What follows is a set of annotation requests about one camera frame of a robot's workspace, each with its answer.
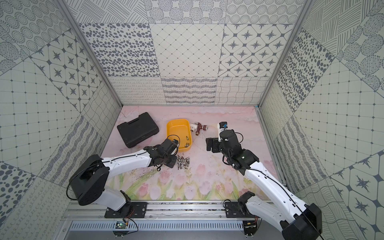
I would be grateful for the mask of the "pile of silver bits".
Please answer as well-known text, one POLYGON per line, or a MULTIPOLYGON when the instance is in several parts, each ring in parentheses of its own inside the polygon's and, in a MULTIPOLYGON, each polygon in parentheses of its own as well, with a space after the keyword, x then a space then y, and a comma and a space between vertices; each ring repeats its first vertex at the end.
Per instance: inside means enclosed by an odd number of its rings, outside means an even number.
POLYGON ((178 165, 178 170, 182 169, 188 169, 190 166, 190 157, 184 158, 183 156, 178 156, 177 158, 177 165, 178 165))

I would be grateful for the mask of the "yellow plastic storage box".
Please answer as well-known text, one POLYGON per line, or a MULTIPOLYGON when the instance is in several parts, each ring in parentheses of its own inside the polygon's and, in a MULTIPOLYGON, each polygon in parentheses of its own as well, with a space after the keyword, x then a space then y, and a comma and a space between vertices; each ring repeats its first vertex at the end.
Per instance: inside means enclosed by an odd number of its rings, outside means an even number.
POLYGON ((189 151, 193 143, 189 121, 186 119, 176 119, 169 121, 167 123, 167 138, 171 141, 179 141, 179 153, 189 151), (190 146, 187 148, 185 148, 186 143, 190 144, 190 146))

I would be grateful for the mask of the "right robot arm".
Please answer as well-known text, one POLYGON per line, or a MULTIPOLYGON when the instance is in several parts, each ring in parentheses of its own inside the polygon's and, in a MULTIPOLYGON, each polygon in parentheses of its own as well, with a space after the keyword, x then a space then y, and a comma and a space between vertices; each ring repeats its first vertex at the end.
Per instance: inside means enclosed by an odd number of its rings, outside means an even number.
POLYGON ((229 218, 256 217, 281 231, 285 240, 316 240, 322 236, 322 211, 316 204, 306 204, 290 192, 250 150, 242 148, 237 132, 227 122, 218 124, 218 137, 207 138, 207 151, 223 154, 223 163, 239 171, 256 184, 272 201, 261 200, 247 191, 235 203, 223 203, 229 218))

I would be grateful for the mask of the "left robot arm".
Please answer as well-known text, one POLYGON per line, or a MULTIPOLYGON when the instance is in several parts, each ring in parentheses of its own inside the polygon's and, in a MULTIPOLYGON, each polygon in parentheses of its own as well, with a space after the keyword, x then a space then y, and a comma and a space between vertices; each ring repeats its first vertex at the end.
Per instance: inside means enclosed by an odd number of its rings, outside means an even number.
POLYGON ((113 158, 92 155, 70 177, 67 188, 72 189, 75 194, 73 199, 80 206, 103 205, 110 212, 128 217, 133 209, 131 198, 124 191, 109 188, 107 181, 135 169, 156 167, 160 171, 161 167, 173 168, 179 141, 165 139, 160 145, 147 146, 138 152, 113 158))

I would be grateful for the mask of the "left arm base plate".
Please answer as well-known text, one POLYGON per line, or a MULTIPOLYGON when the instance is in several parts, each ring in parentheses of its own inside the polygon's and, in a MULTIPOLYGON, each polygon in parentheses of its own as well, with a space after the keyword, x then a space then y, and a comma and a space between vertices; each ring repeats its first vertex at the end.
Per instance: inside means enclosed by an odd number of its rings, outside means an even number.
POLYGON ((114 211, 107 208, 106 219, 124 219, 124 218, 145 218, 148 202, 130 202, 126 203, 120 210, 114 211))

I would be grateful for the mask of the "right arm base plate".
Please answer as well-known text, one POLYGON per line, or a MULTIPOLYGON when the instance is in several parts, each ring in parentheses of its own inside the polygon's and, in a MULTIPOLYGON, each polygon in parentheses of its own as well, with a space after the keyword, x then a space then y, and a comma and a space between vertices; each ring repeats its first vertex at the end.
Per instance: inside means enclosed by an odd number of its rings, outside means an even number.
POLYGON ((225 209, 226 218, 259 218, 257 215, 253 215, 246 208, 245 204, 239 202, 232 202, 230 200, 223 201, 223 207, 225 209))

